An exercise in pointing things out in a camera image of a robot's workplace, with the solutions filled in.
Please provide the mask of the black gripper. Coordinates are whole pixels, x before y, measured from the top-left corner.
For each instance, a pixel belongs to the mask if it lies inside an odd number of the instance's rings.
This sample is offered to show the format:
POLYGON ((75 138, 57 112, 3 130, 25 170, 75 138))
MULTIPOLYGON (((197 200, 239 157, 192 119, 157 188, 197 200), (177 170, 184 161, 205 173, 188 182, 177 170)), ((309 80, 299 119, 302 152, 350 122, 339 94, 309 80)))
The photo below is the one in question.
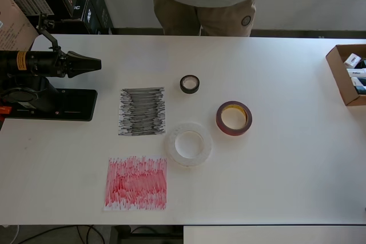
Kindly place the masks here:
POLYGON ((68 51, 66 54, 60 50, 57 52, 55 69, 57 77, 67 76, 70 70, 70 78, 73 78, 80 74, 101 70, 102 61, 73 51, 68 51))

